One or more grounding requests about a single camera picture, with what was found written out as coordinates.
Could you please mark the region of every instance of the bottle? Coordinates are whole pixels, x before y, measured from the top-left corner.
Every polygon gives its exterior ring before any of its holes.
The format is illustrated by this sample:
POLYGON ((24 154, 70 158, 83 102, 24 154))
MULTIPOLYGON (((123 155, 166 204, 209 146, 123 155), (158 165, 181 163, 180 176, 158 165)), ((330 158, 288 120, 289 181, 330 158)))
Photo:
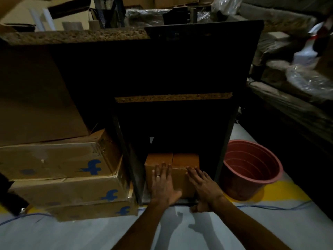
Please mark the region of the bottle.
POLYGON ((306 41, 302 50, 294 54, 292 65, 301 64, 303 66, 311 65, 317 57, 317 52, 313 50, 314 42, 317 38, 318 30, 323 26, 324 22, 316 24, 310 31, 311 37, 306 41))

